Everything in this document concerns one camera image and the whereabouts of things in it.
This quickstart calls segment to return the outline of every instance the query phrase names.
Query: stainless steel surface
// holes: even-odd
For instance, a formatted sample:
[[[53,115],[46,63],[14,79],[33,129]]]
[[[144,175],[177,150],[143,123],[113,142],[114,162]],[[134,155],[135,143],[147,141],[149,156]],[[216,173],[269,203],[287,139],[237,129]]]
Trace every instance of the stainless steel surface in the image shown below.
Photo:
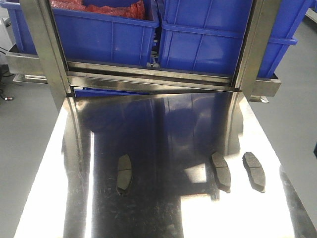
[[[306,12],[306,16],[309,17],[312,21],[317,23],[317,12],[315,12],[312,9],[308,9],[308,11]]]
[[[202,72],[191,72],[183,70],[172,70],[172,69],[158,69],[158,68],[142,68],[135,65],[106,65],[100,62],[69,62],[69,68],[71,71],[78,71],[79,69],[85,70],[98,70],[116,73],[128,73],[136,75],[149,75],[157,77],[167,78],[179,78],[179,79],[193,79],[201,81],[209,81],[215,83],[230,83],[232,78],[226,75],[213,75],[210,73]]]
[[[281,0],[254,0],[232,86],[252,95]]]
[[[249,102],[269,103],[269,100],[265,96],[251,96]]]
[[[141,91],[170,92],[171,90],[216,90],[216,91],[232,91],[233,89],[221,84],[213,82],[202,82],[200,80],[163,78],[157,79],[154,76],[131,75],[130,77],[103,75],[93,73],[69,72],[69,83],[72,86],[88,87],[100,86],[104,84],[112,84],[111,87],[117,87],[119,90],[132,90],[137,86]]]
[[[47,80],[44,76],[32,76],[32,75],[22,75],[17,74],[15,75],[13,82],[19,83],[42,83],[47,84]]]
[[[230,168],[230,193],[215,185],[215,151]],[[263,167],[265,193],[251,188],[247,151]],[[125,197],[116,191],[123,155],[133,170]],[[279,168],[241,92],[67,98],[15,238],[294,238]]]
[[[64,98],[71,93],[66,75],[67,63],[60,44],[49,0],[20,2],[40,63],[59,110]]]
[[[255,81],[252,94],[253,96],[274,97],[282,82],[278,78],[257,79]]]
[[[44,72],[37,55],[28,55],[16,53],[16,46],[6,54],[10,72],[15,74],[29,74],[35,76],[43,76]]]
[[[35,82],[36,75],[44,75],[37,55],[17,53],[17,48],[14,46],[8,52],[7,58],[12,73],[28,75],[25,81]],[[149,91],[152,93],[233,91],[233,88],[227,86],[232,79],[225,76],[195,74],[189,71],[170,72],[163,69],[103,65],[93,62],[69,61],[68,64],[71,70],[68,73],[71,76],[69,84],[77,87]],[[273,79],[257,78],[252,95],[273,97],[280,84],[281,82],[276,76]]]

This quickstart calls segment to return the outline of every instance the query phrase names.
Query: blue storage bin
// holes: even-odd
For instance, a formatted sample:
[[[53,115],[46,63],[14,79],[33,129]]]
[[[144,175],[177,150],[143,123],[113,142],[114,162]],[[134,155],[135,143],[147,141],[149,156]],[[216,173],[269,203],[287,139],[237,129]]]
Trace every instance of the blue storage bin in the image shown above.
[[[292,38],[313,0],[283,0],[271,36]]]
[[[158,1],[162,33],[159,63],[163,68],[233,75],[242,46],[243,33],[168,24],[163,3]],[[270,78],[290,45],[296,39],[271,37],[259,77]]]
[[[85,5],[112,7],[129,6],[133,2],[137,0],[84,0]],[[66,58],[146,66],[159,19],[156,2],[144,0],[144,4],[148,20],[54,8]],[[20,4],[1,0],[0,6],[8,10],[20,52],[36,54]]]
[[[272,37],[292,38],[313,0],[283,0]],[[243,32],[252,0],[165,0],[168,24]]]
[[[252,0],[165,0],[168,24],[244,32]]]
[[[128,92],[118,90],[106,90],[96,88],[75,89],[77,98],[81,97],[110,97],[110,96],[127,96],[127,95],[147,95],[148,93]]]

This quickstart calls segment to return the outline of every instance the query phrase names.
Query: gray floor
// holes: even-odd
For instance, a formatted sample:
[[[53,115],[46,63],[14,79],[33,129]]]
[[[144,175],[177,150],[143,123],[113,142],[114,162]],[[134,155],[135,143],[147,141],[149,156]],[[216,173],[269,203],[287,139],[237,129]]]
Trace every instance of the gray floor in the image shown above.
[[[317,227],[316,29],[309,21],[301,24],[298,45],[276,71],[283,83],[276,97],[251,106]],[[12,238],[57,113],[46,85],[0,88],[15,96],[0,101],[0,237]]]
[[[251,107],[317,227],[317,24],[305,19],[295,37],[276,70],[276,96]]]

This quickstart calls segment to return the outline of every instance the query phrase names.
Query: metal bracket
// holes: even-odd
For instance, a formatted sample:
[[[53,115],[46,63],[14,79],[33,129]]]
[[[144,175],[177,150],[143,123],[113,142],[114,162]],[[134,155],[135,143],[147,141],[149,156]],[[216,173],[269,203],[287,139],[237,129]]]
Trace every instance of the metal bracket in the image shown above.
[[[49,0],[20,1],[22,11],[39,55],[43,73],[49,83],[57,109],[71,93],[63,53]]]
[[[254,0],[232,81],[247,99],[252,94],[281,0]]]

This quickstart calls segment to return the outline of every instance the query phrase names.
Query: red material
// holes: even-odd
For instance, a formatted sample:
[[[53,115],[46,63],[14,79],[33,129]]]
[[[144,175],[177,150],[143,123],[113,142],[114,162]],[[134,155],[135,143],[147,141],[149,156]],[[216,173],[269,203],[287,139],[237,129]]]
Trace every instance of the red material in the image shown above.
[[[76,4],[72,2],[61,2],[61,1],[55,1],[55,0],[51,2],[51,6],[56,8],[64,8],[64,9],[77,10],[77,11],[84,11],[86,8],[85,6],[80,4]]]
[[[123,16],[145,20],[145,8],[143,0],[133,3],[129,7],[98,7],[95,5],[84,6],[83,0],[50,0],[52,7],[65,8],[70,10],[89,11],[112,16]]]

